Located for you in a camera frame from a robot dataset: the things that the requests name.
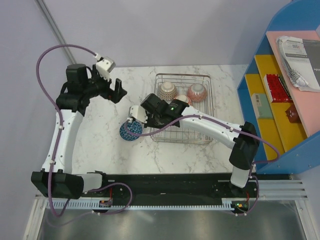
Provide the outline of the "blue triangle pattern bowl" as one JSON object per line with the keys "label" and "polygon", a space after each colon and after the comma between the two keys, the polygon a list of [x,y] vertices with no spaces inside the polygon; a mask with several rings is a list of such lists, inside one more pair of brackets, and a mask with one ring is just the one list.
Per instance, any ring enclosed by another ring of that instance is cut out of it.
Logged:
{"label": "blue triangle pattern bowl", "polygon": [[124,122],[120,129],[119,135],[125,141],[135,141],[137,140],[141,134],[143,133],[143,126],[137,121],[129,121]]}

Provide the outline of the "brown square pattern bowl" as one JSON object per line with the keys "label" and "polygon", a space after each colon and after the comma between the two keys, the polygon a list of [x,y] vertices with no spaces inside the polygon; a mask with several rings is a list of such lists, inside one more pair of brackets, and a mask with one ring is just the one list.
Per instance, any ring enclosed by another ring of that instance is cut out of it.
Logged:
{"label": "brown square pattern bowl", "polygon": [[178,96],[178,90],[172,82],[163,82],[157,90],[157,96],[161,100],[172,101]]}

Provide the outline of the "orange floral bowl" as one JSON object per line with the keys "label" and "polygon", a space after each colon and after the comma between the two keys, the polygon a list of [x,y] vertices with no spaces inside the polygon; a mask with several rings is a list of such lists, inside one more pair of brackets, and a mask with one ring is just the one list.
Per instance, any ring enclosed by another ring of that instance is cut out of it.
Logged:
{"label": "orange floral bowl", "polygon": [[182,102],[185,102],[185,103],[187,103],[187,104],[190,105],[190,106],[192,105],[191,99],[190,99],[187,95],[185,95],[185,94],[177,95],[174,99],[175,99],[175,100],[182,101]]}

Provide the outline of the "metal wire dish rack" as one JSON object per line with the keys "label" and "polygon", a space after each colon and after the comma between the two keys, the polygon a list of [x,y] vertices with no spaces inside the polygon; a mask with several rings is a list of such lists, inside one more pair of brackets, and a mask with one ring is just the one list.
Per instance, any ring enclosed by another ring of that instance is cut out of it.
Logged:
{"label": "metal wire dish rack", "polygon": [[146,110],[151,138],[155,142],[207,144],[216,130],[213,118],[211,78],[201,74],[158,73],[154,93]]}

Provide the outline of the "leaf pattern bowl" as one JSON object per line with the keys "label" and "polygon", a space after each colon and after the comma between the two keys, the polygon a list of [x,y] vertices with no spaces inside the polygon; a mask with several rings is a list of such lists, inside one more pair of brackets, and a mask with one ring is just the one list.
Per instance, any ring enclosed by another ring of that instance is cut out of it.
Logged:
{"label": "leaf pattern bowl", "polygon": [[202,102],[206,99],[208,93],[203,84],[194,83],[187,90],[187,96],[193,102]]}

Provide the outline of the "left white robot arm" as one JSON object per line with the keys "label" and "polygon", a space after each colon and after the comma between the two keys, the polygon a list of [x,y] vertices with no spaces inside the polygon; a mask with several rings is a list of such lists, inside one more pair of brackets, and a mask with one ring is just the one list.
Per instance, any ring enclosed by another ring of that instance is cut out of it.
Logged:
{"label": "left white robot arm", "polygon": [[79,199],[84,192],[92,190],[99,197],[106,196],[110,185],[100,172],[74,175],[72,158],[79,127],[86,108],[94,97],[118,103],[127,91],[120,79],[111,89],[110,72],[114,64],[105,60],[92,67],[72,64],[66,68],[66,82],[55,101],[56,125],[50,149],[40,171],[31,174],[31,182],[45,196],[61,199]]}

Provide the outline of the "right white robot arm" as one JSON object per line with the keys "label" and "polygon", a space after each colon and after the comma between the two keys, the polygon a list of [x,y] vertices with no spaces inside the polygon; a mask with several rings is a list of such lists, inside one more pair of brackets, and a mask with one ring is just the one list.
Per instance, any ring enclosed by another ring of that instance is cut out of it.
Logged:
{"label": "right white robot arm", "polygon": [[174,99],[170,103],[154,93],[149,94],[138,106],[138,120],[147,127],[162,129],[176,126],[204,134],[231,149],[229,162],[232,164],[229,191],[235,197],[247,191],[247,181],[260,142],[255,126],[220,120],[200,112],[188,103]]}

